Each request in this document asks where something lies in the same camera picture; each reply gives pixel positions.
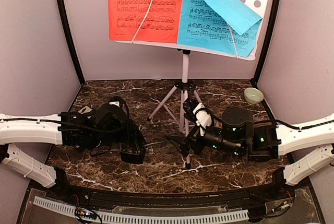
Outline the black metronome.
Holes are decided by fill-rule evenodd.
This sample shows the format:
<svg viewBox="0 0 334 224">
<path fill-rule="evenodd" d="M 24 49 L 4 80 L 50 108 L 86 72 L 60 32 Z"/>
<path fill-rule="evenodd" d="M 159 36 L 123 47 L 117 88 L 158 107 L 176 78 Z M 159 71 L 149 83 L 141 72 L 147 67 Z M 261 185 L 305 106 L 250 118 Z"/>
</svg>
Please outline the black metronome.
<svg viewBox="0 0 334 224">
<path fill-rule="evenodd" d="M 143 164 L 146 140 L 133 120 L 120 133 L 120 157 L 123 162 Z"/>
</svg>

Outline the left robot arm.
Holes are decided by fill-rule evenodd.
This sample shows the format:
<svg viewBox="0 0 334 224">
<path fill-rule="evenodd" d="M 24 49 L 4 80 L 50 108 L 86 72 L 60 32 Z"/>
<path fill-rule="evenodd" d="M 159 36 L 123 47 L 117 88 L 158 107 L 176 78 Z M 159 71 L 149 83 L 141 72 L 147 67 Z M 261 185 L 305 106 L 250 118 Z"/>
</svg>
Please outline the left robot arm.
<svg viewBox="0 0 334 224">
<path fill-rule="evenodd" d="M 96 110 L 86 106 L 78 112 L 36 117 L 1 114 L 1 165 L 52 188 L 62 201 L 74 196 L 65 171 L 35 160 L 17 148 L 17 143 L 73 146 L 88 150 L 93 157 L 102 155 L 94 153 L 94 149 L 118 143 L 121 160 L 132 164 L 142 164 L 146 152 L 145 139 L 119 96 Z"/>
</svg>

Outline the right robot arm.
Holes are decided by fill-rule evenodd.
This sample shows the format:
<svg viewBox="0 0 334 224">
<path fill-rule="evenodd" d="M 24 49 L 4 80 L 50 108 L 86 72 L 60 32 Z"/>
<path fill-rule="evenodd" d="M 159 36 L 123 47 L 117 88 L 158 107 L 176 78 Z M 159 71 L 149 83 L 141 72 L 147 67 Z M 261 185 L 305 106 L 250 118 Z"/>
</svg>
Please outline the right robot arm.
<svg viewBox="0 0 334 224">
<path fill-rule="evenodd" d="M 195 126 L 185 136 L 167 136 L 186 158 L 191 151 L 200 154 L 205 147 L 234 156 L 246 156 L 249 161 L 267 162 L 294 151 L 314 147 L 309 154 L 278 171 L 266 189 L 271 200 L 277 200 L 304 178 L 333 162 L 333 115 L 299 125 L 281 120 L 254 121 L 253 113 L 238 107 L 228 107 L 221 118 L 195 99 L 183 103 L 186 119 Z"/>
</svg>

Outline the blue sheet music page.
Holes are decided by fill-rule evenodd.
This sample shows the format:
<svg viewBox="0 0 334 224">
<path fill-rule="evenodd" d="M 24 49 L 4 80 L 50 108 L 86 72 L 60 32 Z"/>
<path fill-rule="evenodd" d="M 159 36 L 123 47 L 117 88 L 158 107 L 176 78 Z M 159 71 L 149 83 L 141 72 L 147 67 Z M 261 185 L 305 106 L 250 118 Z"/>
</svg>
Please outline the blue sheet music page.
<svg viewBox="0 0 334 224">
<path fill-rule="evenodd" d="M 268 0 L 182 0 L 177 44 L 251 59 Z"/>
</svg>

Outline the white folding tripod stand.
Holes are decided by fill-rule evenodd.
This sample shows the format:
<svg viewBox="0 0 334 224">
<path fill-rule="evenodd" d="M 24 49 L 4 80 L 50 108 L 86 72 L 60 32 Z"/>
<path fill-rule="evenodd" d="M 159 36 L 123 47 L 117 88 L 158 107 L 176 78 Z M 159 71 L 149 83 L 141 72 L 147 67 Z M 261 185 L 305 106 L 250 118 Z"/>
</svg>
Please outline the white folding tripod stand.
<svg viewBox="0 0 334 224">
<path fill-rule="evenodd" d="M 173 88 L 168 92 L 168 94 L 162 99 L 158 106 L 153 110 L 153 112 L 148 116 L 147 121 L 152 122 L 154 116 L 159 112 L 159 110 L 164 107 L 169 115 L 176 121 L 178 124 L 178 131 L 185 136 L 189 134 L 189 120 L 185 117 L 185 110 L 183 108 L 184 102 L 189 98 L 189 94 L 193 94 L 197 102 L 201 103 L 201 99 L 196 91 L 196 85 L 194 82 L 188 79 L 189 73 L 189 58 L 191 50 L 178 49 L 182 53 L 182 78 L 180 81 L 174 83 Z M 171 98 L 171 96 L 179 90 L 181 92 L 180 100 L 180 117 L 177 119 L 175 115 L 170 111 L 166 106 L 166 102 Z M 188 156 L 182 156 L 185 159 L 185 168 L 189 170 L 191 168 L 190 154 Z"/>
</svg>

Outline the red sheet music page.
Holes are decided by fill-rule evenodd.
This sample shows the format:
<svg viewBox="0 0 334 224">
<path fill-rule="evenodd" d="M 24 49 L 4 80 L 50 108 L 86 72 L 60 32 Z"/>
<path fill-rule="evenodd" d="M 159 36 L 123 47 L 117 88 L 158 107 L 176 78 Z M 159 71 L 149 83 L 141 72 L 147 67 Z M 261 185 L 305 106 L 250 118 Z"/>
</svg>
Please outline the red sheet music page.
<svg viewBox="0 0 334 224">
<path fill-rule="evenodd" d="M 109 40 L 177 43 L 182 0 L 108 0 Z"/>
</svg>

